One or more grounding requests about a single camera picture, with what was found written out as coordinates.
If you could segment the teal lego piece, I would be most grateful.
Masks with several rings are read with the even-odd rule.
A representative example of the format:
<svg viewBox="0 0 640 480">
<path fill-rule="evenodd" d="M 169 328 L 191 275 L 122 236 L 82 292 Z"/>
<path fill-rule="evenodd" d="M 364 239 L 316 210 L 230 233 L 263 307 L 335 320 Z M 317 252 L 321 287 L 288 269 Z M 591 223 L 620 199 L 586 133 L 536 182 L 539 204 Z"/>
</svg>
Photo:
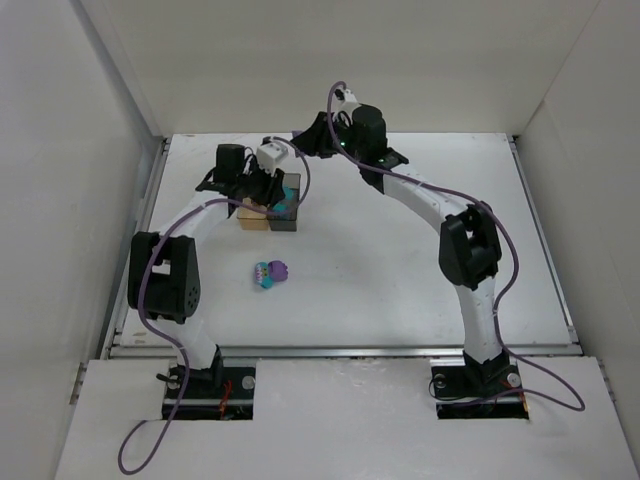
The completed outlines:
<svg viewBox="0 0 640 480">
<path fill-rule="evenodd" d="M 271 210 L 281 215 L 288 215 L 294 212 L 299 202 L 299 189 L 284 186 L 284 197 L 276 203 Z"/>
</svg>

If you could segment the purple and teal lego stack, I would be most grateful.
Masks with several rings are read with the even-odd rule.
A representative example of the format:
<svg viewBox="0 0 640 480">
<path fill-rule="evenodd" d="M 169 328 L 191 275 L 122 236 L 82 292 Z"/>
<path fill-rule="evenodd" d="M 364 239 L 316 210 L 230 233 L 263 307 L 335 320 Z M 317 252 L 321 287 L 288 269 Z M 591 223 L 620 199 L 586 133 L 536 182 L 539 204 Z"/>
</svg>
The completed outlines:
<svg viewBox="0 0 640 480">
<path fill-rule="evenodd" d="M 263 289 L 270 289 L 275 284 L 286 281 L 288 277 L 288 266 L 281 260 L 258 262 L 254 267 L 254 281 Z"/>
</svg>

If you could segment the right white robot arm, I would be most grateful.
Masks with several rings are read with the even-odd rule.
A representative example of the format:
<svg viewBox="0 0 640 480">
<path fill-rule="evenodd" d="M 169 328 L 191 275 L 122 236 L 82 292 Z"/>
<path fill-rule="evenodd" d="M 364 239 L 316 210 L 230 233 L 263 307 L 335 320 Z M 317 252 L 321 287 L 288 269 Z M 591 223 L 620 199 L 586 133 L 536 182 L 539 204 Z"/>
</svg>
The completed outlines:
<svg viewBox="0 0 640 480">
<path fill-rule="evenodd" d="M 450 397 L 489 397 L 509 367 L 493 321 L 495 277 L 502 257 L 494 221 L 484 205 L 456 199 L 441 187 L 428 187 L 408 159 L 390 147 L 379 109 L 361 105 L 352 113 L 321 112 L 312 125 L 292 134 L 304 154 L 329 158 L 345 153 L 363 180 L 405 205 L 439 235 L 438 264 L 455 287 L 464 326 L 464 364 L 442 367 L 435 376 Z"/>
</svg>

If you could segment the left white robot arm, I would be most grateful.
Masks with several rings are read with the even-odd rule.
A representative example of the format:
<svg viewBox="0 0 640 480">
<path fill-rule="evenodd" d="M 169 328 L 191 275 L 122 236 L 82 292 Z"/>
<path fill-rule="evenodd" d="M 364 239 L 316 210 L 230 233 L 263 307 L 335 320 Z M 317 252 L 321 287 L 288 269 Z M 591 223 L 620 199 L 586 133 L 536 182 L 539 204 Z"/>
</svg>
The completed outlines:
<svg viewBox="0 0 640 480">
<path fill-rule="evenodd" d="M 169 342 L 191 375 L 210 374 L 218 345 L 197 312 L 204 295 L 198 250 L 214 229 L 246 199 L 273 208 L 285 198 L 281 162 L 287 148 L 267 141 L 251 154 L 240 144 L 221 144 L 215 165 L 187 205 L 165 226 L 131 240 L 127 301 L 145 328 Z"/>
</svg>

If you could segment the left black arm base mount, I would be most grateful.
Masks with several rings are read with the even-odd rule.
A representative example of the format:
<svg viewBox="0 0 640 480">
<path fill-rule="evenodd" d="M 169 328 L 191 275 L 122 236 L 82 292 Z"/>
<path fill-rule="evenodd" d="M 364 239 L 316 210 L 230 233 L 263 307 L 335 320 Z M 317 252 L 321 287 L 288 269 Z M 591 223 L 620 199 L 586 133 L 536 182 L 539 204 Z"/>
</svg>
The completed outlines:
<svg viewBox="0 0 640 480">
<path fill-rule="evenodd" d="M 252 420 L 256 368 L 191 370 L 175 420 Z"/>
</svg>

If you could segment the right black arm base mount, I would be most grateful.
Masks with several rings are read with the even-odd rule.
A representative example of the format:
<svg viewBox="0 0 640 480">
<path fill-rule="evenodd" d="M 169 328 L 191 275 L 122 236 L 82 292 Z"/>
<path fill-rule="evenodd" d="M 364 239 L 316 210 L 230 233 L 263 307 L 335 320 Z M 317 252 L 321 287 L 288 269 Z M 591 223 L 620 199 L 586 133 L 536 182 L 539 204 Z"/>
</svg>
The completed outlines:
<svg viewBox="0 0 640 480">
<path fill-rule="evenodd" d="M 432 360 L 429 393 L 439 420 L 528 420 L 516 363 L 483 382 L 461 359 Z"/>
</svg>

